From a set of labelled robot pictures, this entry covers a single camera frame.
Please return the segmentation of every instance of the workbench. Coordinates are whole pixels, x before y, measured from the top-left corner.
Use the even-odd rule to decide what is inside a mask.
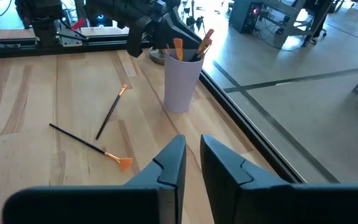
[[[0,38],[33,36],[31,30],[0,30]],[[128,89],[95,141],[123,84]],[[183,223],[213,223],[201,173],[201,134],[211,134],[274,172],[201,83],[183,114],[163,108],[163,89],[163,66],[154,64],[147,50],[139,58],[124,50],[0,58],[0,216],[5,200],[27,187],[122,185],[177,134],[185,135],[187,145]],[[49,123],[118,157],[133,158],[131,169],[121,172],[110,158],[56,132]]]

